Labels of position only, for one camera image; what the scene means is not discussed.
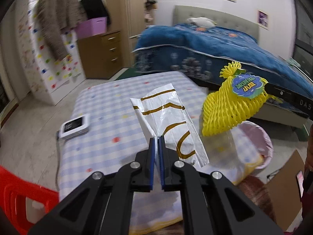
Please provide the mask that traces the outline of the yellow foam fruit net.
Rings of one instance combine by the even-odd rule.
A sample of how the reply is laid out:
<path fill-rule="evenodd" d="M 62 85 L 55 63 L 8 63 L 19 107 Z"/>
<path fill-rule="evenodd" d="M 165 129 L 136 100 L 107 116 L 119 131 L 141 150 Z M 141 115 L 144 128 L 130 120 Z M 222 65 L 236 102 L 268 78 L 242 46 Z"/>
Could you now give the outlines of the yellow foam fruit net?
<path fill-rule="evenodd" d="M 203 104 L 203 136 L 230 130 L 251 118 L 270 98 L 265 91 L 268 81 L 248 74 L 238 61 L 220 71 L 224 79 L 218 91 L 208 94 Z"/>

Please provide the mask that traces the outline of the white bag with gold stripes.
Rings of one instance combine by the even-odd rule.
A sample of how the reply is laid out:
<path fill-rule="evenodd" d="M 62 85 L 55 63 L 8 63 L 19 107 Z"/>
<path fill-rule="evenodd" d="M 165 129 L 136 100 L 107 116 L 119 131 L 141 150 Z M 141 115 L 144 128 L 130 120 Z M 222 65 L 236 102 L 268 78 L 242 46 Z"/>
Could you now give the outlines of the white bag with gold stripes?
<path fill-rule="evenodd" d="M 171 83 L 130 101 L 147 141 L 163 136 L 165 146 L 179 159 L 196 169 L 209 164 L 196 127 Z"/>

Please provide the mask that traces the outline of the pink lined trash bin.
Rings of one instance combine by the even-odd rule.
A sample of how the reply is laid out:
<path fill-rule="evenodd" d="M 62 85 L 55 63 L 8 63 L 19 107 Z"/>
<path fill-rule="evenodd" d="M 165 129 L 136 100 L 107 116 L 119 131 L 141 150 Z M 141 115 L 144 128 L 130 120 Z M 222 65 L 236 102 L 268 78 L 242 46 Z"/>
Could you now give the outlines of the pink lined trash bin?
<path fill-rule="evenodd" d="M 263 158 L 262 164 L 256 167 L 256 170 L 265 169 L 271 162 L 274 153 L 273 144 L 269 135 L 261 126 L 251 121 L 243 121 L 238 127 L 248 136 Z"/>

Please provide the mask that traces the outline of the cardboard box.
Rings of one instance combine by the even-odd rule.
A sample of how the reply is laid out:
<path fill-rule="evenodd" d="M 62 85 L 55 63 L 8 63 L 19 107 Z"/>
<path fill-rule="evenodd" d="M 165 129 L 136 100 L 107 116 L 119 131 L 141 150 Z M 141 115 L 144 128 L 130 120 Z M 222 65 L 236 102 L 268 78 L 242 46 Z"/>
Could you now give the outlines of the cardboard box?
<path fill-rule="evenodd" d="M 303 172 L 305 164 L 297 150 L 278 173 L 266 184 L 273 204 L 276 223 L 287 231 L 302 209 Z"/>

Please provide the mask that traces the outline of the red plastic stool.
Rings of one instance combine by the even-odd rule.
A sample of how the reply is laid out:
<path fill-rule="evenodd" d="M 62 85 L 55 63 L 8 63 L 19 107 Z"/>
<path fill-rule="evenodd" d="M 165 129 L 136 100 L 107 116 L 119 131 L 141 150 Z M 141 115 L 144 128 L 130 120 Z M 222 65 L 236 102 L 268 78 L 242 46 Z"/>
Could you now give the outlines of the red plastic stool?
<path fill-rule="evenodd" d="M 25 181 L 1 167 L 1 210 L 19 234 L 27 234 L 34 226 L 27 219 L 27 199 L 40 203 L 44 214 L 59 203 L 57 191 Z"/>

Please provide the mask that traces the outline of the blue floral blanket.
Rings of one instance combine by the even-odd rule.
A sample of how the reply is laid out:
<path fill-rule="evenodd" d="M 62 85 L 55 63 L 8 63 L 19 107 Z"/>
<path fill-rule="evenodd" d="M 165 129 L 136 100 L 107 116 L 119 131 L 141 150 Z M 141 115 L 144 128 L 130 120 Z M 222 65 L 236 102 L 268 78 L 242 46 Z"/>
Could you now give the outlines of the blue floral blanket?
<path fill-rule="evenodd" d="M 135 68 L 140 73 L 180 71 L 221 84 L 221 69 L 238 61 L 248 73 L 312 98 L 312 83 L 259 47 L 254 37 L 238 30 L 200 30 L 190 24 L 156 25 L 141 33 L 133 52 Z"/>

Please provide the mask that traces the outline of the white pillow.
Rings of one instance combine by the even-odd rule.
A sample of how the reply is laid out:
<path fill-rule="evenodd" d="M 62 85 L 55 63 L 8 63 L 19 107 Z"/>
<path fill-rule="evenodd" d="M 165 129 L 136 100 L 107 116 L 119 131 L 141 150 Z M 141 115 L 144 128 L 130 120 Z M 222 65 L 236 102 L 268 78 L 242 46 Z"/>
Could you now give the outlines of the white pillow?
<path fill-rule="evenodd" d="M 215 23 L 213 20 L 206 17 L 188 18 L 186 23 L 207 29 L 214 28 L 217 25 L 217 23 Z"/>

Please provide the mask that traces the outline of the polka dot white cabinet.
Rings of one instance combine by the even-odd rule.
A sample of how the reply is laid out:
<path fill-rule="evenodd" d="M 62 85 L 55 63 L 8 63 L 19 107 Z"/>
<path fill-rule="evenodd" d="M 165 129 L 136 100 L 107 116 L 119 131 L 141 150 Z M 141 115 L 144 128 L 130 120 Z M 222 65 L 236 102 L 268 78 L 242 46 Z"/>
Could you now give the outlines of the polka dot white cabinet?
<path fill-rule="evenodd" d="M 22 68 L 34 97 L 56 105 L 85 80 L 76 33 L 61 35 L 69 55 L 62 61 L 53 58 L 37 20 L 38 0 L 15 0 L 15 34 Z"/>

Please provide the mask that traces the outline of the brown wooden drawer cabinet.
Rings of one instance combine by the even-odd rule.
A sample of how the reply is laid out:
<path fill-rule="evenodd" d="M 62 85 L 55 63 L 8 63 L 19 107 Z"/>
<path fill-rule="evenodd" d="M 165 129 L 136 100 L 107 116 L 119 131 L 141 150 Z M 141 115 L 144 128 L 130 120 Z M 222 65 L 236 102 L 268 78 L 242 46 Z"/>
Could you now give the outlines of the brown wooden drawer cabinet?
<path fill-rule="evenodd" d="M 122 69 L 119 31 L 79 39 L 77 46 L 86 78 L 108 80 Z"/>

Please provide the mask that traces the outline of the purple storage basket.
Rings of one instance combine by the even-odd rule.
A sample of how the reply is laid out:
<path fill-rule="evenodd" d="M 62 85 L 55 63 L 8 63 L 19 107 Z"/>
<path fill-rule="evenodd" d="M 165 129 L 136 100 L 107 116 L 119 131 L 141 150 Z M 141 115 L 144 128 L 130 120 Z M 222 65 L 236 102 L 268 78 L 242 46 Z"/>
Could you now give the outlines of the purple storage basket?
<path fill-rule="evenodd" d="M 107 32 L 107 18 L 93 18 L 83 21 L 75 28 L 77 39 L 84 39 Z"/>

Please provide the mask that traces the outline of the light wooden wardrobe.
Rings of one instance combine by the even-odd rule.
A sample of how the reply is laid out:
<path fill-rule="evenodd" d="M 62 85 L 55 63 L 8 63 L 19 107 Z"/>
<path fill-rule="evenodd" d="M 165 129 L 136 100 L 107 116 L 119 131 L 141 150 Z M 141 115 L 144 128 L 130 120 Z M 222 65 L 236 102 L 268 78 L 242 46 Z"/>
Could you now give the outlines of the light wooden wardrobe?
<path fill-rule="evenodd" d="M 133 50 L 137 40 L 147 27 L 145 21 L 146 0 L 106 0 L 110 14 L 110 31 L 119 31 L 121 35 L 122 66 L 134 65 Z"/>

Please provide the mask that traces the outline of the black hanging coat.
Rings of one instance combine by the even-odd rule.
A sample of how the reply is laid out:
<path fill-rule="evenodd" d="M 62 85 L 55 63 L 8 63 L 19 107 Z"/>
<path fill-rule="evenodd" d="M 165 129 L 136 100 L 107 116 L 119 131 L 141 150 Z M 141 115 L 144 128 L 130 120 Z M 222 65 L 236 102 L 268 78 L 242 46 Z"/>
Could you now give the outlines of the black hanging coat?
<path fill-rule="evenodd" d="M 81 0 L 81 4 L 88 20 L 106 17 L 107 27 L 111 25 L 109 11 L 102 0 Z"/>

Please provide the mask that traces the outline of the brown quilted jacket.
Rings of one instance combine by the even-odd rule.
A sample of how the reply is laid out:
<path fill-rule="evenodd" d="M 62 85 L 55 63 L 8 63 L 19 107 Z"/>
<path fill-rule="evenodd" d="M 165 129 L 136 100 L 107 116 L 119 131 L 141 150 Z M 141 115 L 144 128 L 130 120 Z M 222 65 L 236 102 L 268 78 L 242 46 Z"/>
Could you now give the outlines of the brown quilted jacket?
<path fill-rule="evenodd" d="M 63 43 L 64 30 L 74 29 L 87 20 L 79 0 L 39 0 L 37 17 L 46 44 L 56 60 L 63 60 L 68 51 Z"/>

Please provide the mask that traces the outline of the grey upholstered bed frame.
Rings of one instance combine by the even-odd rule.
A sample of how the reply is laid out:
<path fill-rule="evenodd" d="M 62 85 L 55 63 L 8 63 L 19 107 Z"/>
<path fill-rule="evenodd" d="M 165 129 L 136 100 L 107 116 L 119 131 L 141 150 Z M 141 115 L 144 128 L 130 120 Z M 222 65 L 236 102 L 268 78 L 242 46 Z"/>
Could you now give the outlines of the grey upholstered bed frame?
<path fill-rule="evenodd" d="M 312 98 L 312 83 L 292 69 L 286 61 L 275 57 L 258 45 L 259 26 L 240 17 L 220 11 L 177 5 L 173 23 L 185 23 L 188 18 L 206 17 L 217 23 L 201 54 L 220 60 L 239 61 L 245 69 L 262 76 L 275 85 Z"/>

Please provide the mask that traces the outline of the small purple wall picture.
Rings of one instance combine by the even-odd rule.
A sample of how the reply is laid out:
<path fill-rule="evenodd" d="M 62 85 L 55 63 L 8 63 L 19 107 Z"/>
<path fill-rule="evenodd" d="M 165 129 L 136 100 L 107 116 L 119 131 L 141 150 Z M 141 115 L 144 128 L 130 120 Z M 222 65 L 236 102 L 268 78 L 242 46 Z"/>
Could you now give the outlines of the small purple wall picture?
<path fill-rule="evenodd" d="M 268 15 L 265 12 L 258 11 L 257 23 L 260 27 L 268 29 Z"/>

